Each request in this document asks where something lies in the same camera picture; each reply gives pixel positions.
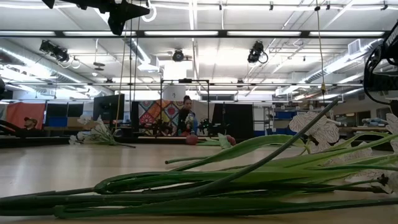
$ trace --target ceiling duct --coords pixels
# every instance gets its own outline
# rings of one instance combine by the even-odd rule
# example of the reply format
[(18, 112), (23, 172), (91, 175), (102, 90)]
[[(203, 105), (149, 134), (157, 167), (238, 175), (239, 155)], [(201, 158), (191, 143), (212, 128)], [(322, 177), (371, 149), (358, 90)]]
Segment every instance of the ceiling duct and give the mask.
[[(322, 76), (327, 76), (341, 68), (344, 68), (347, 65), (352, 64), (358, 59), (363, 58), (365, 55), (371, 53), (371, 51), (381, 45), (383, 42), (382, 39), (358, 39), (348, 45), (348, 50), (343, 53), (337, 55), (336, 57), (330, 59), (327, 62), (323, 63), (322, 66), (319, 65), (310, 72), (305, 75), (305, 78), (301, 79), (298, 83), (311, 83), (314, 80), (321, 78)], [(298, 89), (299, 86), (288, 86), (284, 88), (278, 88), (275, 91), (275, 94), (284, 95), (291, 93), (292, 91)]]
[(131, 53), (137, 57), (141, 63), (138, 69), (142, 72), (159, 72), (159, 59), (156, 56), (149, 56), (138, 44), (132, 39), (124, 39), (124, 43), (130, 47)]
[[(43, 58), (42, 56), (39, 56), (5, 39), (0, 39), (0, 54), (7, 55), (11, 61), (19, 62), (18, 65), (23, 65), (32, 70), (32, 73), (35, 75), (40, 75), (40, 78), (51, 77), (57, 74), (59, 76), (57, 82), (92, 82), (92, 80), (82, 77), (66, 68), (62, 68), (56, 63), (53, 63), (46, 58)], [(113, 91), (105, 87), (96, 86), (95, 88), (96, 90), (102, 91), (107, 95), (113, 95)]]

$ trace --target table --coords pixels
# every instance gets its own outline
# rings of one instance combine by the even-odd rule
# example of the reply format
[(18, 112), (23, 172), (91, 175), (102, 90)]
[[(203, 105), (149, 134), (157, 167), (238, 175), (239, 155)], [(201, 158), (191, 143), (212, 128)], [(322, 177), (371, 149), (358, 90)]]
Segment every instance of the table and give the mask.
[[(219, 147), (142, 144), (136, 149), (121, 146), (42, 146), (3, 149), (0, 151), (0, 197), (47, 190), (68, 190), (92, 187), (99, 181), (130, 172), (169, 170), (180, 164), (165, 165), (178, 157), (208, 156), (220, 152)], [(228, 166), (252, 164), (270, 154), (274, 147), (265, 147), (245, 156), (208, 164), (197, 170), (213, 170)], [(279, 157), (298, 154), (291, 148)], [(298, 198), (302, 202), (388, 197), (356, 192), (335, 192)], [(398, 223), (398, 207), (369, 207), (330, 210), (312, 213), (269, 215), (261, 217), (101, 217), (81, 220), (56, 220), (54, 217), (0, 217), (0, 223)]]

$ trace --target camera equipment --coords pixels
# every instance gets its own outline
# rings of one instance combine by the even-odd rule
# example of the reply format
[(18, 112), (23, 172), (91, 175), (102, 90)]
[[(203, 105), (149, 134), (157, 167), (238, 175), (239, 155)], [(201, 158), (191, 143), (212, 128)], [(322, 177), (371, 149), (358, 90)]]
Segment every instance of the camera equipment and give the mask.
[(173, 54), (173, 61), (174, 62), (182, 62), (184, 60), (184, 54), (182, 53), (182, 50), (175, 50)]
[(369, 91), (398, 90), (398, 72), (375, 72), (380, 61), (386, 59), (390, 65), (398, 66), (398, 22), (388, 38), (376, 47), (365, 63), (363, 87), (365, 94), (376, 103), (392, 105), (394, 101), (382, 102), (374, 99)]
[[(50, 9), (54, 7), (55, 0), (42, 0)], [(95, 7), (100, 13), (109, 12), (108, 25), (112, 33), (121, 35), (126, 21), (140, 16), (148, 15), (150, 10), (130, 4), (126, 0), (122, 0), (120, 4), (116, 4), (114, 0), (61, 0), (76, 4), (80, 9), (86, 10), (87, 7)]]
[(3, 80), (0, 78), (0, 100), (2, 100), (3, 97), (3, 93), (6, 90), (6, 84), (4, 84)]
[(41, 52), (51, 55), (59, 62), (69, 61), (69, 55), (67, 49), (61, 49), (59, 46), (51, 44), (48, 40), (43, 40), (40, 45)]
[[(260, 61), (260, 58), (265, 55), (267, 60), (265, 62)], [(264, 52), (264, 46), (262, 41), (257, 40), (256, 43), (253, 45), (253, 48), (250, 50), (250, 54), (248, 56), (248, 62), (253, 63), (267, 63), (268, 62), (268, 55)]]

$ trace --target black curtain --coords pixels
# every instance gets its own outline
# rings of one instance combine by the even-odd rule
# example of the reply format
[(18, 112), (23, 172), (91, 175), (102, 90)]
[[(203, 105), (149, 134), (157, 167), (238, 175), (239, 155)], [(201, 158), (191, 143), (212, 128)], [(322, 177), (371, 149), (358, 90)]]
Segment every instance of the black curtain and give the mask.
[(69, 104), (68, 118), (80, 117), (83, 114), (83, 104)]
[(235, 139), (254, 137), (252, 105), (225, 104), (224, 121), (229, 124), (227, 134)]
[(46, 112), (46, 119), (45, 125), (49, 125), (49, 117), (66, 117), (67, 116), (67, 109), (68, 105), (64, 104), (47, 104), (47, 112)]

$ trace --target ceiling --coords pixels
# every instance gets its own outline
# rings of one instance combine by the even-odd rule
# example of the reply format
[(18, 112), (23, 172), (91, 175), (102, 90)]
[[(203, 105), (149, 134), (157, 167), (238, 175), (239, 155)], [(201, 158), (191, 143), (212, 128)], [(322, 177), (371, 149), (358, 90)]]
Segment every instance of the ceiling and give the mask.
[[(151, 22), (136, 18), (127, 23), (132, 30), (190, 30), (189, 2), (192, 0), (155, 1), (157, 15)], [(317, 14), (315, 11), (304, 11), (314, 8), (312, 0), (273, 0), (274, 10), (269, 10), (269, 1), (261, 0), (223, 0), (224, 9), (218, 10), (219, 0), (197, 0), (197, 16), (193, 17), (194, 29), (200, 30), (317, 30)], [(389, 0), (389, 8), (380, 10), (383, 1), (350, 1), (332, 0), (333, 7), (341, 10), (321, 10), (320, 28), (322, 30), (391, 30), (398, 19), (398, 1)], [(326, 1), (319, 0), (326, 6)], [(70, 3), (57, 1), (57, 9), (46, 9), (40, 0), (0, 1), (0, 30), (109, 30), (104, 15), (92, 8), (82, 11), (77, 7), (69, 7)], [(170, 9), (166, 7), (184, 7)], [(39, 51), (40, 38), (10, 38), (13, 44), (56, 62), (49, 55)], [(95, 39), (46, 39), (56, 45), (68, 49), (68, 53), (81, 62), (79, 68), (68, 67), (71, 72), (93, 82), (104, 82), (106, 78), (120, 80), (123, 65), (123, 76), (128, 82), (130, 76), (137, 73), (139, 82), (159, 81), (157, 72), (142, 72), (136, 69), (136, 58), (132, 55), (129, 61), (129, 46), (122, 39), (99, 39), (97, 57)], [(249, 49), (255, 41), (261, 40), (269, 48), (269, 61), (260, 67), (250, 67), (247, 57)], [(348, 44), (355, 39), (322, 39), (323, 61), (335, 58), (347, 51)], [(175, 49), (182, 49), (190, 59), (193, 57), (191, 38), (143, 38), (136, 40), (147, 55), (158, 56), (161, 63), (168, 63)], [(297, 82), (294, 74), (308, 75), (309, 71), (321, 65), (321, 54), (318, 39), (252, 39), (252, 38), (197, 38), (198, 77), (211, 82), (236, 82), (243, 78), (245, 82)], [(94, 61), (106, 64), (104, 71), (94, 70)], [(363, 61), (335, 71), (332, 75), (342, 79), (356, 75), (363, 70)], [(188, 69), (188, 77), (193, 78), (192, 66)], [(107, 87), (117, 90), (118, 86)]]

